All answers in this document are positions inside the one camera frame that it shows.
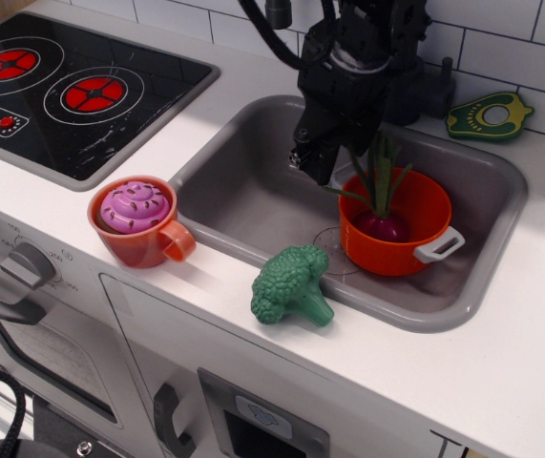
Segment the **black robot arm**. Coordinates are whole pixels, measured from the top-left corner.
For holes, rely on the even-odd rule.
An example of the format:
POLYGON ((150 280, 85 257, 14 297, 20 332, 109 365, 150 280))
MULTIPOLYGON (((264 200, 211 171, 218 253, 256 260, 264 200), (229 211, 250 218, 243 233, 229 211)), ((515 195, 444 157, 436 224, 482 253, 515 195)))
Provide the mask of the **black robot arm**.
POLYGON ((305 57, 323 57, 299 72, 304 112, 290 164, 328 184, 341 148, 362 155, 383 120, 395 79, 415 64, 431 18, 423 1, 342 1, 332 31, 313 27, 305 57))

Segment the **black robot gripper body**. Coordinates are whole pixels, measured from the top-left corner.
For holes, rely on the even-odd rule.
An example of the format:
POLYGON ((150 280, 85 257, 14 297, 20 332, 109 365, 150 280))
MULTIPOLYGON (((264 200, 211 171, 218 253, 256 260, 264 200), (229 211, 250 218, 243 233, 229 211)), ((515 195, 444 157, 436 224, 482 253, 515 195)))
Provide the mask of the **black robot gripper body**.
POLYGON ((316 23, 304 38, 304 111, 289 162, 319 185, 328 184, 340 148, 362 153, 382 121, 391 31, 387 18, 339 18, 316 23))

